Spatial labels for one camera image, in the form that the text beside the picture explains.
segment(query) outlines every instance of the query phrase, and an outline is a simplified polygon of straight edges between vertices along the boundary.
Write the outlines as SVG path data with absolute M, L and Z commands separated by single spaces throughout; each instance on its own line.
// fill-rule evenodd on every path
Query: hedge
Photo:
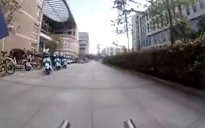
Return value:
M 205 90 L 205 41 L 105 57 L 103 63 Z

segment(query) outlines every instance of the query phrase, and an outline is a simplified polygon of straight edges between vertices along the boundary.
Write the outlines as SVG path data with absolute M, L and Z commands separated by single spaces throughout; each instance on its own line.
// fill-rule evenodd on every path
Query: tree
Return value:
M 197 30 L 190 27 L 188 20 L 182 20 L 174 26 L 174 35 L 176 39 L 183 43 L 194 41 L 196 39 L 205 39 L 205 16 L 200 17 L 197 23 Z
M 54 40 L 45 42 L 45 48 L 49 49 L 51 54 L 57 50 L 57 47 L 58 47 L 58 44 Z
M 12 30 L 14 27 L 14 13 L 21 7 L 21 5 L 17 0 L 0 0 L 0 4 L 7 26 L 9 27 L 9 30 Z
M 171 44 L 174 44 L 174 25 L 184 17 L 181 11 L 177 14 L 175 8 L 177 7 L 179 10 L 182 10 L 182 5 L 187 7 L 195 1 L 196 0 L 163 0 L 162 2 L 160 0 L 145 0 L 145 3 L 143 3 L 142 0 L 114 0 L 113 8 L 118 11 L 118 16 L 116 20 L 112 21 L 112 25 L 120 26 L 123 23 L 126 23 L 126 21 L 128 21 L 126 20 L 126 15 L 128 18 L 132 12 L 148 15 L 151 17 L 154 24 L 160 22 L 156 17 L 162 17 L 168 21 L 170 25 L 170 41 Z M 140 6 L 144 7 L 146 8 L 146 11 L 134 9 L 132 8 L 132 5 L 136 5 L 136 8 Z M 128 31 L 120 30 L 119 27 L 116 27 L 117 34 L 122 34 L 124 32 Z

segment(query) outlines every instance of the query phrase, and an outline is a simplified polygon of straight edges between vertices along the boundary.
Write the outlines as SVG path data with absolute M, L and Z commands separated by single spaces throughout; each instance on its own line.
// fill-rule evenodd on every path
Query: sky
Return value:
M 116 18 L 112 0 L 67 0 L 78 26 L 79 32 L 88 32 L 90 53 L 97 53 L 97 44 L 112 46 L 118 40 L 120 45 L 127 46 L 126 35 L 116 36 L 110 20 Z

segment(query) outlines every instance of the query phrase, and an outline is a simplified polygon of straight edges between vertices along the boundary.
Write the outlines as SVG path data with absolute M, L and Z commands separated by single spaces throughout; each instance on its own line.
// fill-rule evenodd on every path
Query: building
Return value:
M 14 48 L 38 51 L 43 0 L 16 1 L 20 8 L 14 12 L 14 23 L 8 26 L 9 36 L 0 41 L 0 48 L 4 51 Z
M 65 0 L 15 0 L 20 8 L 14 13 L 14 23 L 9 36 L 0 41 L 0 48 L 42 51 L 45 43 L 59 37 L 58 50 L 66 55 L 79 52 L 78 29 Z
M 89 54 L 89 33 L 79 32 L 79 56 Z
M 39 50 L 56 37 L 62 42 L 57 50 L 77 57 L 78 28 L 68 3 L 65 0 L 45 0 L 43 13 Z
M 161 16 L 151 16 L 149 11 L 144 15 L 136 14 L 132 18 L 132 45 L 133 50 L 159 47 L 170 44 L 169 22 L 165 20 L 167 12 Z M 187 17 L 192 28 L 197 29 L 197 22 L 205 15 L 205 0 L 197 0 L 193 5 L 181 5 L 171 9 L 172 16 Z
M 127 52 L 126 47 L 106 47 L 102 50 L 102 56 L 114 56 Z

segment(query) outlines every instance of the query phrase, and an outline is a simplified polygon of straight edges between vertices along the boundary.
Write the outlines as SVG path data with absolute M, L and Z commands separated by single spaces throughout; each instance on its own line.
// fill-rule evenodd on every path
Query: asphalt road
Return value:
M 0 79 L 0 128 L 205 128 L 205 98 L 97 62 Z

